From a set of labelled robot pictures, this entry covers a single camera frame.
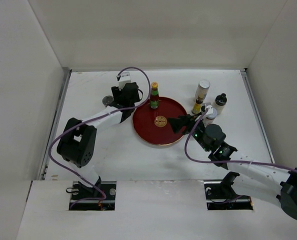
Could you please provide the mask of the clear grinder with black cap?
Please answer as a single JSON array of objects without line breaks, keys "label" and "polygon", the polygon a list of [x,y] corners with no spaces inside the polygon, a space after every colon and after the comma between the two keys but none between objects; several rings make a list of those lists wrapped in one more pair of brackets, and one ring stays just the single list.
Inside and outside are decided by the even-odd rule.
[{"label": "clear grinder with black cap", "polygon": [[111,95],[107,95],[103,97],[102,104],[107,107],[109,104],[111,104],[114,101],[114,97]]}]

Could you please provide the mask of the gold-cap yellow-label bottle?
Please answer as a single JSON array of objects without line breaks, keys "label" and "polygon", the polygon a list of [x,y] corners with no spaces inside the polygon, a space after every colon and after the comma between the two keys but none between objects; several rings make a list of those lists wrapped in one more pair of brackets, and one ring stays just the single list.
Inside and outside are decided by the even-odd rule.
[{"label": "gold-cap yellow-label bottle", "polygon": [[203,98],[198,96],[197,99],[195,100],[194,106],[191,110],[191,112],[194,115],[197,115],[201,112],[201,108],[202,108],[202,103],[203,103]]}]

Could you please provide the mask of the yellow-cap green sauce bottle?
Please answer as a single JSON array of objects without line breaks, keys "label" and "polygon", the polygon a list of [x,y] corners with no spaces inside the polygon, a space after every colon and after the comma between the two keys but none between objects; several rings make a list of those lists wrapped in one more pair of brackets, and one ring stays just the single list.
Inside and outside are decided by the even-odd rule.
[{"label": "yellow-cap green sauce bottle", "polygon": [[151,91],[150,91],[150,99],[149,105],[152,109],[157,109],[159,107],[159,90],[158,90],[158,83],[152,82],[151,83]]}]

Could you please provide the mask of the white-lid dark sauce jar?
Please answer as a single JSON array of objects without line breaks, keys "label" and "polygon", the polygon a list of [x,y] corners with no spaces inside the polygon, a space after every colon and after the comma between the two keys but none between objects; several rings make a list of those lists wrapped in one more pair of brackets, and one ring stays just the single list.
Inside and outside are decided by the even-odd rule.
[{"label": "white-lid dark sauce jar", "polygon": [[208,126],[210,124],[213,123],[214,119],[217,117],[218,115],[218,112],[215,108],[212,108],[213,112],[212,114],[209,114],[208,116],[206,116],[204,119],[203,119],[203,124],[204,126]]}]

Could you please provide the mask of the tall silver-lid spice jar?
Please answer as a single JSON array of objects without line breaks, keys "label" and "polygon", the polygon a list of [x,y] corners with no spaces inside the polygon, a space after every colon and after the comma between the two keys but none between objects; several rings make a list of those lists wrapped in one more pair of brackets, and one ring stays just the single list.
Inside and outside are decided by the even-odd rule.
[{"label": "tall silver-lid spice jar", "polygon": [[202,101],[205,101],[205,98],[207,96],[207,93],[209,91],[211,84],[207,79],[202,79],[197,86],[196,92],[195,92],[195,100],[200,97]]}]

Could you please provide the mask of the black-top white bottle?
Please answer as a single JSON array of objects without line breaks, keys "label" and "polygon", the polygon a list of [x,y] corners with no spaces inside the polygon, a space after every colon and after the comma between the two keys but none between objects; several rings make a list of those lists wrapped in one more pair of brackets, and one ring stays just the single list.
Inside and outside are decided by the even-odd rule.
[{"label": "black-top white bottle", "polygon": [[225,93],[221,93],[216,96],[212,106],[214,109],[216,109],[217,114],[220,115],[227,104],[227,95]]}]

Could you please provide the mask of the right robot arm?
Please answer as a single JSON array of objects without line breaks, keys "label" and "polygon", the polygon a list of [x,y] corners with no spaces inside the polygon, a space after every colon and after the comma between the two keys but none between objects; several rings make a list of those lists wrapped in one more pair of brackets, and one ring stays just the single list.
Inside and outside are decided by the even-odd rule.
[{"label": "right robot arm", "polygon": [[297,167],[252,160],[225,142],[226,135],[217,124],[205,126],[199,115],[168,118],[174,133],[194,138],[205,152],[208,163],[228,170],[220,185],[226,198],[234,195],[255,197],[281,208],[297,220]]}]

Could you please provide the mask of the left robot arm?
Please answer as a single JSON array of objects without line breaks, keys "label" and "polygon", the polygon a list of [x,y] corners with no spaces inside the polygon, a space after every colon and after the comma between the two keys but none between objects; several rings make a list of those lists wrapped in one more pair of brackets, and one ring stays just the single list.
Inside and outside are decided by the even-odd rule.
[{"label": "left robot arm", "polygon": [[69,163],[70,167],[81,175],[85,185],[83,193],[89,199],[96,199],[101,193],[101,187],[96,184],[99,175],[90,164],[93,157],[96,137],[99,133],[112,126],[124,122],[134,111],[135,103],[139,102],[139,87],[135,82],[125,83],[123,88],[111,88],[113,102],[101,112],[89,117],[95,121],[79,126],[59,140],[56,151]]}]

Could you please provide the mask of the red round tray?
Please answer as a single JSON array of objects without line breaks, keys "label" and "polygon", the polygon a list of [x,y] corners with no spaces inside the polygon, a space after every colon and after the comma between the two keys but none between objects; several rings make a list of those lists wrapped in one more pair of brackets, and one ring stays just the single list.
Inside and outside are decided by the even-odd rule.
[{"label": "red round tray", "polygon": [[169,146],[178,142],[183,135],[180,132],[173,132],[168,119],[186,114],[186,110],[180,103],[161,96],[158,108],[151,108],[150,102],[147,101],[134,111],[133,128],[145,142],[156,146]]}]

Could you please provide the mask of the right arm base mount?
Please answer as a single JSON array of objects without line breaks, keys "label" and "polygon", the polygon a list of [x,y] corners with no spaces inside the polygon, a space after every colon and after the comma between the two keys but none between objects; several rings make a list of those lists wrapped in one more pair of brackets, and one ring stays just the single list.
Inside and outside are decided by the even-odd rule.
[{"label": "right arm base mount", "polygon": [[206,207],[209,211],[253,210],[252,199],[223,187],[220,180],[204,181]]}]

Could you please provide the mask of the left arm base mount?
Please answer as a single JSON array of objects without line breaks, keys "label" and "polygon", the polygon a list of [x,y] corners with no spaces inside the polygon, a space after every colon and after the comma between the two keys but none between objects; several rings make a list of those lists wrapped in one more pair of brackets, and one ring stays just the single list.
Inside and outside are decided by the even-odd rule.
[{"label": "left arm base mount", "polygon": [[74,181],[65,192],[70,194],[68,209],[70,211],[114,211],[117,195],[116,181],[102,181],[96,183],[105,193],[106,198],[93,187],[87,187],[79,181]]}]

